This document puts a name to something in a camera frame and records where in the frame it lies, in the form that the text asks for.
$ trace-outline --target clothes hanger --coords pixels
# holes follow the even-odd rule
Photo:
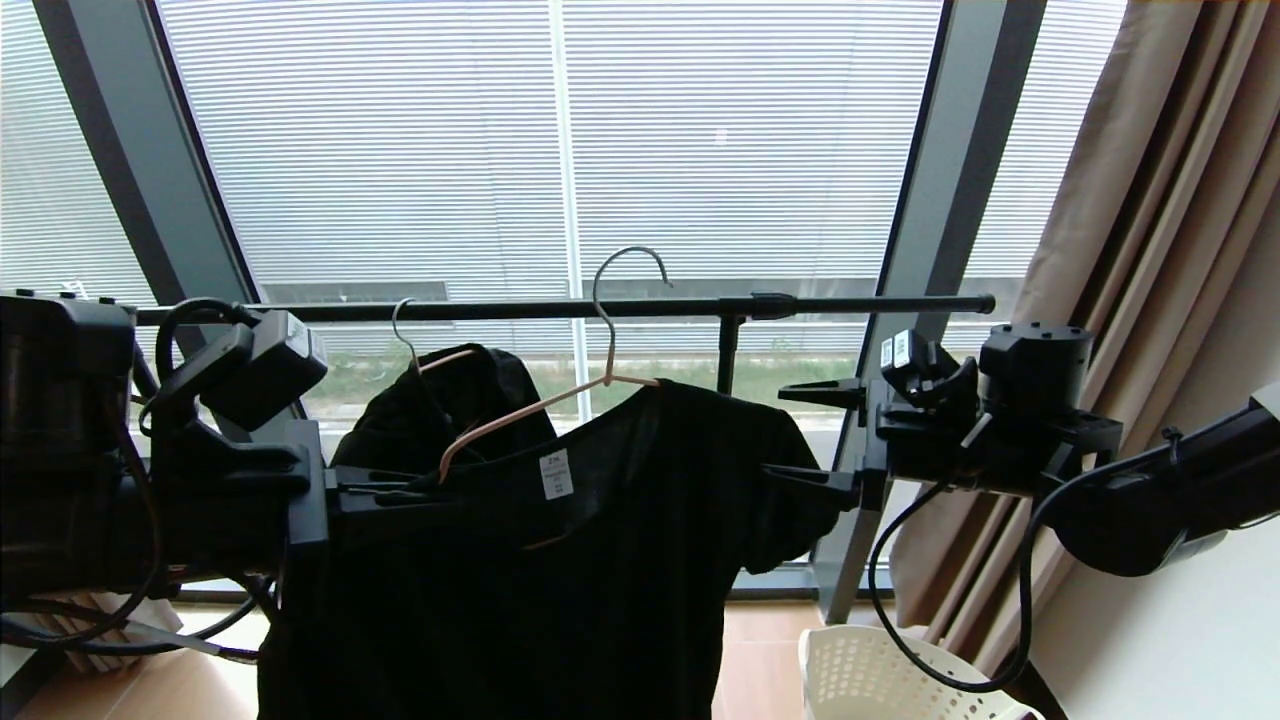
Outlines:
[[[453,360],[457,360],[460,357],[466,357],[467,355],[474,355],[475,354],[475,350],[472,350],[472,348],[468,347],[466,350],[454,352],[453,355],[445,355],[444,357],[436,357],[435,360],[431,360],[426,365],[420,365],[419,360],[417,360],[417,350],[413,347],[413,343],[410,342],[410,340],[407,337],[404,337],[404,336],[401,334],[399,325],[397,324],[399,322],[399,311],[406,305],[408,305],[410,302],[413,302],[416,299],[413,299],[413,297],[406,297],[404,300],[401,300],[399,302],[396,304],[396,309],[392,310],[392,332],[396,333],[396,338],[397,340],[399,340],[401,342],[403,342],[404,345],[408,346],[410,364],[413,365],[415,368],[417,368],[417,374],[421,375],[422,373],[426,373],[431,368],[439,368],[440,365],[444,365],[445,363],[452,363]]]
[[[564,392],[562,392],[562,393],[559,393],[557,396],[548,397],[547,400],[543,400],[541,402],[535,402],[532,405],[521,407],[520,410],[516,410],[515,413],[509,413],[507,415],[503,415],[502,418],[498,418],[497,420],[490,420],[489,423],[485,423],[484,425],[480,425],[479,428],[476,428],[474,430],[468,430],[466,433],[462,433],[458,437],[458,439],[453,441],[453,443],[449,445],[449,447],[447,447],[444,450],[444,454],[440,455],[440,474],[439,474],[439,479],[438,479],[438,482],[440,484],[444,484],[444,478],[449,473],[449,464],[453,461],[453,456],[457,455],[457,452],[460,450],[462,450],[463,446],[466,446],[467,443],[475,441],[479,437],[486,436],[486,434],[489,434],[489,433],[492,433],[492,432],[494,432],[497,429],[504,428],[504,427],[515,423],[516,420],[521,420],[524,418],[527,418],[527,416],[532,415],[534,413],[539,413],[541,410],[545,410],[547,407],[550,407],[552,405],[556,405],[557,402],[561,402],[562,400],[568,400],[570,397],[573,397],[575,395],[586,392],[586,391],[591,389],[595,386],[605,386],[605,387],[608,387],[614,380],[620,380],[620,382],[623,382],[623,383],[635,383],[635,384],[641,384],[641,386],[649,386],[649,387],[658,387],[659,383],[658,383],[658,380],[654,380],[654,379],[648,379],[648,378],[630,378],[630,377],[625,377],[625,375],[614,375],[613,374],[613,355],[617,351],[617,346],[618,346],[618,331],[617,331],[616,327],[613,327],[613,318],[611,318],[609,314],[604,311],[604,306],[600,305],[600,275],[604,274],[604,269],[609,266],[609,263],[613,263],[620,256],[626,255],[627,252],[645,252],[645,254],[653,256],[653,259],[658,263],[658,272],[662,273],[662,282],[666,283],[667,287],[676,287],[675,284],[671,283],[669,279],[667,279],[667,265],[663,264],[662,256],[658,255],[653,249],[645,247],[643,245],[632,245],[631,247],[623,247],[622,250],[618,250],[613,255],[609,255],[608,259],[605,259],[604,263],[600,264],[600,268],[598,270],[595,270],[595,281],[591,283],[591,305],[595,306],[595,313],[600,316],[602,320],[604,320],[604,324],[609,327],[609,354],[604,359],[604,374],[600,375],[599,378],[593,379],[593,380],[588,380],[586,383],[580,384],[580,386],[577,386],[577,387],[575,387],[572,389],[567,389],[567,391],[564,391]]]

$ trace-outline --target t-shirt sleeve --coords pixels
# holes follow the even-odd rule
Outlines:
[[[773,421],[763,423],[767,432],[762,433],[758,446],[763,450],[760,464],[818,469],[791,415],[781,410],[774,413]],[[767,573],[800,557],[831,532],[838,515],[838,510],[788,492],[778,482],[756,473],[742,566],[749,573]]]

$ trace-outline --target neckline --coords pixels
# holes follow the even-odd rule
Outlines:
[[[556,439],[550,439],[532,447],[526,447],[511,455],[495,457],[494,460],[488,460],[485,462],[471,462],[452,468],[449,470],[448,483],[452,484],[454,480],[460,480],[472,474],[497,473],[506,469],[508,465],[516,465],[531,457],[541,457],[558,450],[563,450],[579,438],[589,436],[599,430],[602,427],[616,423],[620,418],[626,418],[628,414],[635,411],[634,409],[644,406],[648,397],[660,397],[660,391],[664,387],[669,388],[672,384],[673,383],[671,380],[659,379],[657,386],[640,386],[640,388],[631,393],[630,397],[614,405],[609,410],[605,410],[599,418],[588,420]]]

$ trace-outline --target louvered facade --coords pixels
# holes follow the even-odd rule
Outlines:
[[[676,293],[681,278],[700,290],[874,279],[941,3],[160,8],[269,300],[416,283],[433,299],[443,288],[484,301],[581,295],[599,261],[631,243],[663,254]],[[0,284],[78,281],[150,304],[29,4],[3,12]],[[1111,0],[1050,3],[969,277],[1016,287],[1024,274],[1121,13]],[[639,259],[609,270],[612,281],[653,277]],[[863,320],[749,324],[741,348],[854,355]],[[324,332],[335,350],[392,342],[385,325]],[[572,354],[563,320],[411,336],[426,347]],[[599,325],[585,336],[603,351]],[[947,342],[972,348],[983,337],[984,323],[957,319]],[[623,352],[714,346],[714,322],[628,322],[620,333]]]

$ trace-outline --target grass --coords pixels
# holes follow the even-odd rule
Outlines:
[[[575,387],[573,363],[568,356],[526,359],[529,374],[534,378],[541,397],[564,392]],[[630,357],[618,359],[616,372],[643,378],[666,378],[686,384],[714,388],[717,361],[713,357]],[[389,386],[404,369],[404,355],[385,356],[340,355],[329,356],[329,374],[306,400],[317,405],[320,416],[333,415],[338,405],[355,405],[358,410],[381,388]],[[603,363],[593,363],[591,377],[604,370]],[[795,357],[785,354],[740,355],[735,364],[733,396],[753,402],[763,402],[786,410],[822,411],[822,406],[778,400],[778,388],[786,384],[836,379],[851,375],[851,357]],[[625,400],[636,386],[614,383],[591,389],[591,410],[600,414]],[[572,414],[572,401],[553,410]]]

